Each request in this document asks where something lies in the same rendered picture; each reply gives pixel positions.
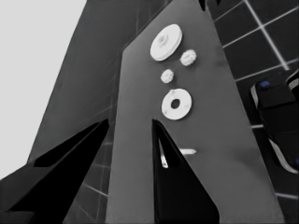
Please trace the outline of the white round carrier with pins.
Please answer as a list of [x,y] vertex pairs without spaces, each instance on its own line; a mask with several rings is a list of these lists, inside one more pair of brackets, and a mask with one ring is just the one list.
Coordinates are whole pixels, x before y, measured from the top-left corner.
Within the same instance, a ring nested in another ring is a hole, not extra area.
[[183,89],[170,90],[162,100],[162,113],[167,119],[179,120],[192,108],[192,96]]

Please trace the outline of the large thick white disc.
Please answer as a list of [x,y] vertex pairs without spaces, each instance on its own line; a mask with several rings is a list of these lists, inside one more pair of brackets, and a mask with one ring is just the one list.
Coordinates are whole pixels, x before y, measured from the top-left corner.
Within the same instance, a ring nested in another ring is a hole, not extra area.
[[182,31],[177,24],[170,24],[156,35],[150,46],[150,56],[161,62],[170,57],[182,40]]

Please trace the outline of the dark robot body block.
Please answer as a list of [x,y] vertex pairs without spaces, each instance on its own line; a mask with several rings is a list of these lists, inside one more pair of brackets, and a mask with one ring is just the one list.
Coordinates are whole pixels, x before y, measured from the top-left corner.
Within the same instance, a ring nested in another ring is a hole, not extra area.
[[250,95],[280,165],[299,171],[299,69],[270,75],[250,88]]

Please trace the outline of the small white toothed gear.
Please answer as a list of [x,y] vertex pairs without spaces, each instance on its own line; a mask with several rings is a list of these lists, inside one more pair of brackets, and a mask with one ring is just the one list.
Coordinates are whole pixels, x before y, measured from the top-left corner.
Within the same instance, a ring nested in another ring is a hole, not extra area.
[[174,72],[170,69],[166,69],[161,74],[161,81],[163,83],[170,83],[174,78]]

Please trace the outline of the small white T-shaped piece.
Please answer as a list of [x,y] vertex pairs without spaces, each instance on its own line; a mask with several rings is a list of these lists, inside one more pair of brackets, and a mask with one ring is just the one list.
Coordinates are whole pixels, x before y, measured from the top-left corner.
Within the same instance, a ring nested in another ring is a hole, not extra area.
[[[177,154],[177,152],[172,148],[172,145],[169,146],[170,151],[165,150],[165,144],[162,141],[159,141],[161,164],[164,169],[177,167],[181,164],[179,154]],[[193,148],[180,147],[179,152],[184,158],[188,158],[191,155],[194,155],[196,153],[196,150]]]

